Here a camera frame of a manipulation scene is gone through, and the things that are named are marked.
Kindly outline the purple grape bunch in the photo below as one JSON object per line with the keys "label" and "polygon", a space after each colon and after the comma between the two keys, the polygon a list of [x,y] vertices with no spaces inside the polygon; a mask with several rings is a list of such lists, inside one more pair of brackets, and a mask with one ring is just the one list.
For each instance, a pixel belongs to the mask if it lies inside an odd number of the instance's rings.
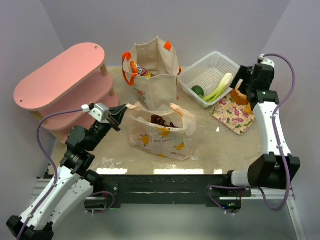
{"label": "purple grape bunch", "polygon": [[169,124],[164,120],[164,118],[162,116],[159,116],[159,115],[152,115],[151,116],[151,120],[150,122],[152,124],[156,124],[156,125],[159,125],[159,126],[163,126],[163,127],[171,127],[171,128],[176,128],[176,126],[170,122]]}

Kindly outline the canvas tote bag orange handles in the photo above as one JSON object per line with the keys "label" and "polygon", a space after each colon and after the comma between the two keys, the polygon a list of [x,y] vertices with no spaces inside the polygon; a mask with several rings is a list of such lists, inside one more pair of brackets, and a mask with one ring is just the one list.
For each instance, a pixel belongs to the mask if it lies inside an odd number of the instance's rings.
{"label": "canvas tote bag orange handles", "polygon": [[[153,77],[134,73],[130,62],[135,61]],[[135,44],[122,54],[122,74],[150,111],[164,111],[178,99],[177,80],[181,73],[177,52],[169,41],[154,38],[149,43]]]}

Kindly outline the orange yellow snack bag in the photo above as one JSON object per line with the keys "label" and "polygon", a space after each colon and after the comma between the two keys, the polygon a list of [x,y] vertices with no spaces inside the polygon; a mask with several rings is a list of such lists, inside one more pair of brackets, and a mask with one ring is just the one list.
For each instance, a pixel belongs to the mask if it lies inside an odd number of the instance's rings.
{"label": "orange yellow snack bag", "polygon": [[154,76],[152,73],[147,71],[145,68],[141,67],[135,61],[131,61],[130,66],[131,66],[132,71],[135,74],[138,74],[139,76],[146,77],[146,78],[151,78]]}

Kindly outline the orange banana print plastic bag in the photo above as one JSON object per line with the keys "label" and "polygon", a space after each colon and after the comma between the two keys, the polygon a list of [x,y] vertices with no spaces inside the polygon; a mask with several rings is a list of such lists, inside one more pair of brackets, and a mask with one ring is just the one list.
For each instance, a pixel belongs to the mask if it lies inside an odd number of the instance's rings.
{"label": "orange banana print plastic bag", "polygon": [[[168,110],[149,111],[140,102],[127,104],[129,117],[128,143],[141,151],[162,158],[184,161],[190,158],[197,142],[196,118],[186,109],[170,104]],[[158,115],[176,128],[151,123],[151,116]]]}

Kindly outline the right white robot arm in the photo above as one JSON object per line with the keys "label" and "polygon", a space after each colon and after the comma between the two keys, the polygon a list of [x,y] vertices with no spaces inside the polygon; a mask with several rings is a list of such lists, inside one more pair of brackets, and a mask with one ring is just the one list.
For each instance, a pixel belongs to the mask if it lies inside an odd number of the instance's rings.
{"label": "right white robot arm", "polygon": [[247,170],[229,171],[232,185],[285,190],[301,166],[292,156],[280,121],[280,101],[270,89],[275,76],[275,64],[269,59],[259,60],[254,66],[241,66],[231,87],[241,82],[238,90],[246,96],[256,118],[262,153]]}

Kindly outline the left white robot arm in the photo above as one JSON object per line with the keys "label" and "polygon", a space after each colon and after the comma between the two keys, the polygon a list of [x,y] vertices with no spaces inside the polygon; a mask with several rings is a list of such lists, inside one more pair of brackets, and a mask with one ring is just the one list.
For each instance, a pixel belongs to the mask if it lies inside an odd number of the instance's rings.
{"label": "left white robot arm", "polygon": [[54,226],[82,200],[101,194],[115,199],[109,191],[94,191],[102,187],[103,176],[89,167],[95,159],[91,152],[111,129],[121,130],[127,109],[124,104],[111,108],[103,103],[81,106],[80,111],[92,117],[94,123],[90,129],[76,125],[69,130],[67,151],[60,165],[53,165],[50,182],[23,213],[8,219],[6,225],[16,239],[51,240]]}

